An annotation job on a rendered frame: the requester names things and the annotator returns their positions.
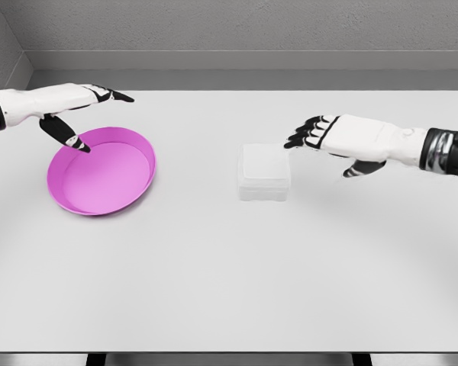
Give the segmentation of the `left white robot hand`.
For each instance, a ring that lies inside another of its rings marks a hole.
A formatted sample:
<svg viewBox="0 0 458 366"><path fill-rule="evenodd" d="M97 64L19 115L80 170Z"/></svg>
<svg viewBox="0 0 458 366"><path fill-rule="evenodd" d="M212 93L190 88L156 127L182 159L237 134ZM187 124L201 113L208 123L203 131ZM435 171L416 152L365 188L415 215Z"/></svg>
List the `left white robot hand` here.
<svg viewBox="0 0 458 366"><path fill-rule="evenodd" d="M107 100L133 103L134 99L114 89L94 84L66 83L32 90L40 128L57 142L84 153L90 147L61 118L59 113L79 110Z"/></svg>

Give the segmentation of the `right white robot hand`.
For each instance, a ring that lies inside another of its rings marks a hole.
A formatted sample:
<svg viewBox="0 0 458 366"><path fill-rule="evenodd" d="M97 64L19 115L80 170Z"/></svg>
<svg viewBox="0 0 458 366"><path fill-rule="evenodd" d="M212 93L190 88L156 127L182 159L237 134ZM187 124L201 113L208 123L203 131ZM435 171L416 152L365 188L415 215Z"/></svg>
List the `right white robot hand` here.
<svg viewBox="0 0 458 366"><path fill-rule="evenodd" d="M352 159L342 176L354 178L382 169L388 159L385 136L389 124L349 114L320 115L307 119L283 145L285 149L308 147L332 156Z"/></svg>

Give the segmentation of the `translucent white plastic box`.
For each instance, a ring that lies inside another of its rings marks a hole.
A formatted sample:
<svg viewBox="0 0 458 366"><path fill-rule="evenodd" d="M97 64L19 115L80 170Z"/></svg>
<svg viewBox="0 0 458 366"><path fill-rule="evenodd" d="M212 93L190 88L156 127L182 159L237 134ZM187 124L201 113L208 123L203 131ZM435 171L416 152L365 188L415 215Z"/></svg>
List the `translucent white plastic box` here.
<svg viewBox="0 0 458 366"><path fill-rule="evenodd" d="M289 151L278 143L248 143L237 160L241 201L286 201L291 187Z"/></svg>

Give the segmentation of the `pink round plate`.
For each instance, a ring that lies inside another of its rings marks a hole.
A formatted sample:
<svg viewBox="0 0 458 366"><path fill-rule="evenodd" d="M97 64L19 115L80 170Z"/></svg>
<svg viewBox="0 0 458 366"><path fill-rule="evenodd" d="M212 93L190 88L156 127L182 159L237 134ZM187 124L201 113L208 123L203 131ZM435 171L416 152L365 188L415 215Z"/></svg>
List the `pink round plate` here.
<svg viewBox="0 0 458 366"><path fill-rule="evenodd" d="M149 188L156 153L146 137L123 127L103 127L80 138L90 152L64 146L47 170L50 196L63 209L84 216L112 214Z"/></svg>

